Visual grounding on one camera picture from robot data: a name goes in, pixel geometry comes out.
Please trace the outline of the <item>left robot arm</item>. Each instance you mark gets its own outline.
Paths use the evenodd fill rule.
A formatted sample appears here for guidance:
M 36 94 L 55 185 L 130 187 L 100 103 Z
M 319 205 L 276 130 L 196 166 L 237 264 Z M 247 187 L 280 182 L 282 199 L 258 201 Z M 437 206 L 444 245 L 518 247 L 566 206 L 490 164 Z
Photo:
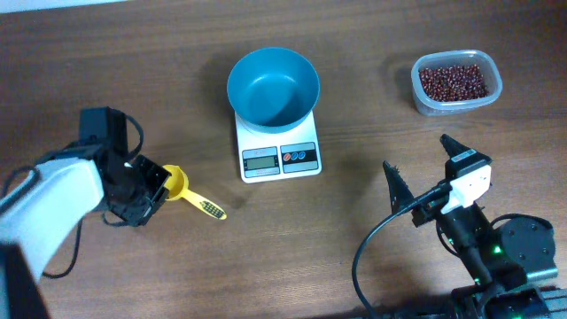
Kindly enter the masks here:
M 37 287 L 45 269 L 84 217 L 112 213 L 120 227 L 144 226 L 164 204 L 170 173 L 128 148 L 136 121 L 110 107 L 83 109 L 79 137 L 30 166 L 1 194 L 1 316 L 45 318 Z

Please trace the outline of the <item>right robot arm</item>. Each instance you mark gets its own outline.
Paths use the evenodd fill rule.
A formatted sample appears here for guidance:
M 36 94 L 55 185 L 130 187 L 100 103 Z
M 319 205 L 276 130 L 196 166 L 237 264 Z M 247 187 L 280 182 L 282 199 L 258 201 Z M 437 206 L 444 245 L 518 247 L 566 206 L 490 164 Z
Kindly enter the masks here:
M 445 176 L 415 196 L 396 167 L 383 164 L 392 212 L 411 213 L 416 227 L 433 222 L 474 284 L 442 300 L 392 313 L 394 318 L 564 318 L 566 291 L 545 287 L 558 275 L 552 224 L 527 214 L 489 221 L 477 201 L 491 186 L 492 160 L 448 135 Z

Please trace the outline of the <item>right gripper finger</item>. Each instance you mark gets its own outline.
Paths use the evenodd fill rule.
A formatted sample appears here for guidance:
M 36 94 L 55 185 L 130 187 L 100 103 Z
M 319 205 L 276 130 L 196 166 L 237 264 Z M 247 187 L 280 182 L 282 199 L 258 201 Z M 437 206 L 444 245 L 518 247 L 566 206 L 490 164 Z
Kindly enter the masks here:
M 396 166 L 391 165 L 387 160 L 383 162 L 383 169 L 390 194 L 390 204 L 393 214 L 403 211 L 407 206 L 414 202 L 414 196 L 408 185 L 400 175 Z
M 439 141 L 450 159 L 459 159 L 470 154 L 470 148 L 468 146 L 459 143 L 447 134 L 443 134 Z

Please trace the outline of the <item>yellow measuring scoop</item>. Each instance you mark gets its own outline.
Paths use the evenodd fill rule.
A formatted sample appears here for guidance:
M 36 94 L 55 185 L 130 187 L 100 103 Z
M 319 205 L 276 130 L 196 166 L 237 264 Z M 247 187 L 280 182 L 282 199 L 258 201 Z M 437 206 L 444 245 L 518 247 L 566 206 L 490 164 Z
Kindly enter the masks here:
M 190 190 L 189 178 L 179 166 L 164 165 L 163 168 L 169 173 L 165 182 L 165 188 L 168 190 L 167 201 L 184 199 L 216 220 L 227 219 L 227 213 L 220 206 Z

